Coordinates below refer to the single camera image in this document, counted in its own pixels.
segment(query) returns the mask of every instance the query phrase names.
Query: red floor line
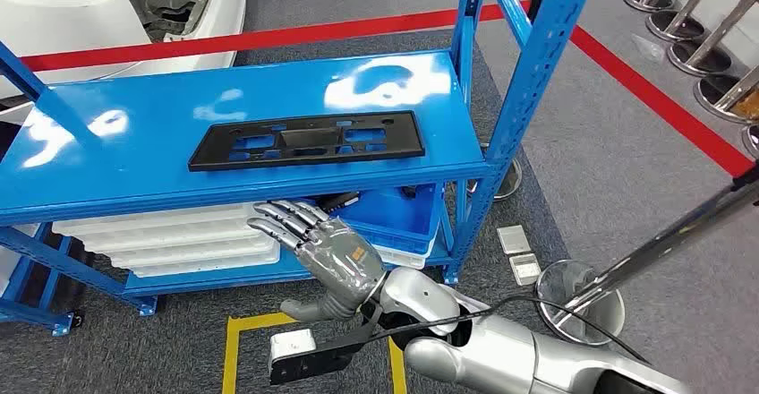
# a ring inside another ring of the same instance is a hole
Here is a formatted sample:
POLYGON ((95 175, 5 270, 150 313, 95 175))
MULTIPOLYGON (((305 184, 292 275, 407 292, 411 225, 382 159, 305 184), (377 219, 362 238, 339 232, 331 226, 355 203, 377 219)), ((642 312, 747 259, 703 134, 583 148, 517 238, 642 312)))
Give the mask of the red floor line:
MULTIPOLYGON (((529 2, 523 1, 526 7, 529 2)), ((482 7, 481 21, 503 19, 496 4, 482 7)), ((409 30, 423 30, 453 25, 456 10, 411 13, 368 20, 334 22, 280 30, 251 31, 232 36, 183 40, 131 47, 108 47, 87 51, 25 56, 21 60, 35 72, 102 64, 129 63, 174 56, 191 56, 226 51, 243 51, 264 47, 282 47, 334 39, 348 39, 409 30)), ((682 106, 657 89, 640 73, 625 64, 598 40, 580 27, 572 34, 575 43, 603 70, 645 103, 653 112, 691 141, 709 158, 733 176, 748 170, 753 161, 698 121, 682 106)))
POLYGON ((643 101, 656 115, 732 176, 740 176, 754 165, 753 161, 647 81, 640 73, 625 64, 587 31, 576 27, 571 40, 603 70, 643 101))
POLYGON ((25 56, 21 60, 34 72, 130 63, 175 56, 194 56, 216 52, 244 51, 282 47, 335 39, 357 38, 399 31, 422 30, 452 25, 456 10, 412 13, 369 20, 332 22, 290 29, 248 31, 242 34, 206 39, 181 40, 130 47, 104 47, 85 51, 25 56))

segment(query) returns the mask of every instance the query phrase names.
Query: gray carpet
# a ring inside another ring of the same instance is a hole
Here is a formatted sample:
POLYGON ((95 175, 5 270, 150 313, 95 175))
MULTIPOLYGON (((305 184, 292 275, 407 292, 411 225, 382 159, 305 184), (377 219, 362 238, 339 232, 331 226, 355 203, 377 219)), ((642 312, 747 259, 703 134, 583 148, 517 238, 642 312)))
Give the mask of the gray carpet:
MULTIPOLYGON (((236 64, 445 47, 449 37, 449 31, 441 30, 241 52, 236 64)), ((478 48, 473 77, 472 115, 483 138, 493 126, 500 97, 478 48)), ((495 233, 497 227, 522 224, 542 267, 568 257, 530 163, 523 152, 518 157, 524 168, 522 186, 507 201, 493 206, 458 286, 463 293, 486 303, 526 290, 513 279, 495 233)), ((95 265, 118 275, 104 258, 98 257, 95 265)), ((78 304, 86 313, 86 321, 71 336, 52 338, 44 330, 25 324, 0 324, 0 362, 4 364, 0 393, 219 392, 228 316, 275 312, 284 298, 308 300, 321 291, 317 282, 309 280, 168 295, 162 298, 156 316, 140 318, 132 308, 87 290, 78 304)), ((546 332, 531 304, 512 304, 499 313, 546 332)), ((345 332, 348 325, 321 323, 311 327, 317 338, 326 339, 345 332)), ((392 390, 387 342, 368 345, 344 372, 269 387, 269 336, 281 330, 241 334, 237 392, 363 394, 392 390)), ((407 386, 412 393, 465 392, 410 371, 407 386)))

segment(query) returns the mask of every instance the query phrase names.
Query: black bracket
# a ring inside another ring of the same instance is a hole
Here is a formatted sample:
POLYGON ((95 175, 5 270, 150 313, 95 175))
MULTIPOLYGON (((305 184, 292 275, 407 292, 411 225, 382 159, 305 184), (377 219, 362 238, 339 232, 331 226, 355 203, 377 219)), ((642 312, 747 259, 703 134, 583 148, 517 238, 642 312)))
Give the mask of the black bracket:
POLYGON ((190 171, 338 163, 424 155, 414 112, 213 124, 190 171))
POLYGON ((269 383, 279 385, 344 370, 353 360, 354 354, 370 340, 382 312, 382 306, 376 304, 371 318, 342 338, 330 340, 309 352, 287 355, 274 360, 271 363, 269 383))

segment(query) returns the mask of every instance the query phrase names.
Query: shelf board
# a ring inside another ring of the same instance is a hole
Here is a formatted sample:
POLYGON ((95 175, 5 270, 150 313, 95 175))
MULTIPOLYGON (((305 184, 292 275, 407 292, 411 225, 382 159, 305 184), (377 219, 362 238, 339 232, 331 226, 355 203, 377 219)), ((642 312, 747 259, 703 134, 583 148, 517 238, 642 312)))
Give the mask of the shelf board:
POLYGON ((447 50, 77 82, 41 96, 0 162, 0 226, 428 184, 489 170, 447 50), (187 168, 211 124, 401 110, 413 110, 425 155, 187 168))
MULTIPOLYGON (((427 259, 427 267, 446 265, 453 261, 448 256, 448 251, 441 239, 442 236, 442 232, 440 232, 432 248, 432 253, 427 259)), ((206 289, 270 284, 308 278, 311 278, 311 273, 303 268, 293 253, 283 249, 280 253, 279 262, 275 264, 148 278, 138 278, 133 273, 130 273, 123 295, 155 296, 206 289)))

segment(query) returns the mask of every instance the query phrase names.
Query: small white box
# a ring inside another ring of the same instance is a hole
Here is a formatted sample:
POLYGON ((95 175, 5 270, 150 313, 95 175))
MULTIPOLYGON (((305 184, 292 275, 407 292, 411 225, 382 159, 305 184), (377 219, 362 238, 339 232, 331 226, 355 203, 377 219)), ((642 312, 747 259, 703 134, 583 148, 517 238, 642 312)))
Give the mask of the small white box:
POLYGON ((501 227, 496 230, 499 235, 500 245, 506 255, 512 253, 529 253, 530 244, 522 226, 501 227))
POLYGON ((519 286, 534 284, 541 275, 541 266, 534 253, 515 255, 508 259, 514 278, 519 286))
POLYGON ((287 333, 275 334, 270 340, 269 371, 271 363, 285 355, 300 354, 316 349, 316 341, 313 339, 311 329, 288 331, 287 333))

